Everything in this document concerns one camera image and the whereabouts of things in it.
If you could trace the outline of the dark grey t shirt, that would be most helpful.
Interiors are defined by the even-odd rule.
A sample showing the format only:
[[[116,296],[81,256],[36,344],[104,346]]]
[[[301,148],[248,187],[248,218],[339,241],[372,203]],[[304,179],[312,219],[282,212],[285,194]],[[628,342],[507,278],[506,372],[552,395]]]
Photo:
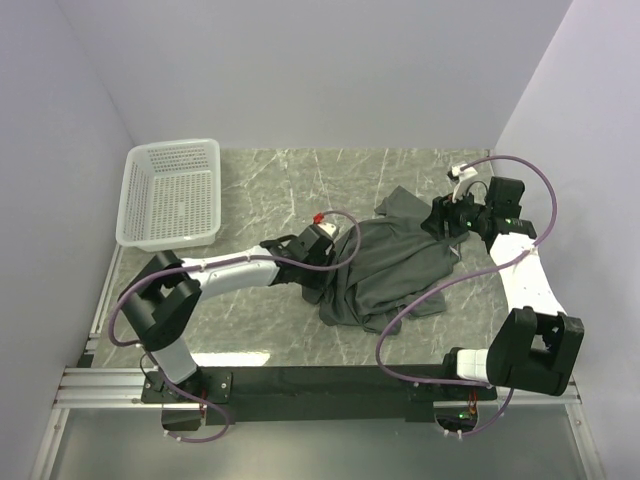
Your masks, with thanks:
[[[361,246],[353,261],[329,272],[320,288],[302,290],[328,326],[379,334],[461,260],[458,245],[469,235],[434,239],[421,228],[431,207],[404,187],[396,187],[375,213],[374,219],[359,223]]]

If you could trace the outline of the white perforated plastic basket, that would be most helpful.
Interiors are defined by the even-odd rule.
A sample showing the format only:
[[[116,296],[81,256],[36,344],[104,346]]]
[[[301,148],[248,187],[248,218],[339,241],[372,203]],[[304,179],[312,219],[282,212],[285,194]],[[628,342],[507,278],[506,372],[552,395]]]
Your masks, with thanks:
[[[221,225],[221,152],[213,139],[155,142],[126,157],[115,238],[145,252],[206,246]]]

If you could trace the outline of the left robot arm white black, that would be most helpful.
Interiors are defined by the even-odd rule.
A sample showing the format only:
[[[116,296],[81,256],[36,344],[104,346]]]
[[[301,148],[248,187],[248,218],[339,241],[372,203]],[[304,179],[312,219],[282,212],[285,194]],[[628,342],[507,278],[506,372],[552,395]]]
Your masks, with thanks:
[[[155,255],[119,298],[139,343],[166,375],[164,389],[186,402],[206,392],[204,375],[183,332],[199,302],[253,287],[295,283],[320,286],[335,255],[339,228],[321,222],[299,235],[266,240],[249,250],[205,259]]]

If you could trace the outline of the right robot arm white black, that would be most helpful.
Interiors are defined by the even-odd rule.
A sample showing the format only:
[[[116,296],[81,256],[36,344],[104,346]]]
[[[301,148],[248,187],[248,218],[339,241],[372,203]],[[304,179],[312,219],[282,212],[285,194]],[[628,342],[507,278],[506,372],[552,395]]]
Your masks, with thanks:
[[[536,230],[520,216],[524,183],[494,177],[478,203],[470,190],[475,175],[453,175],[453,192],[433,200],[421,227],[437,240],[476,233],[501,268],[509,314],[489,348],[457,352],[456,364],[439,374],[440,390],[460,399],[476,381],[559,396],[577,360],[583,323],[564,311],[548,283]]]

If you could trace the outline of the black base crossbar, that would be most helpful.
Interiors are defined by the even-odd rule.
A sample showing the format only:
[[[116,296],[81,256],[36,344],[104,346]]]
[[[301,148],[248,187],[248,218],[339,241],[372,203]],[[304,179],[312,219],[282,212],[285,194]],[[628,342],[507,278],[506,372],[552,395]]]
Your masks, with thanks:
[[[414,384],[360,366],[202,367],[181,385],[222,407],[232,423],[403,419],[435,421],[437,402],[492,401],[494,388]]]

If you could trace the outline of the aluminium frame rail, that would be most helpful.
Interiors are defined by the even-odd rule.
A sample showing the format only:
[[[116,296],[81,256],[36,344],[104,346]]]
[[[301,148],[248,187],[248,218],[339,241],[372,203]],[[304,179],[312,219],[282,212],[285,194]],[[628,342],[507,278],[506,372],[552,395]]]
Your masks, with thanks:
[[[64,370],[31,470],[32,479],[49,479],[69,415],[76,409],[119,409],[140,405],[142,374],[136,369],[93,368],[93,354],[106,322],[123,249],[114,250],[79,366]]]

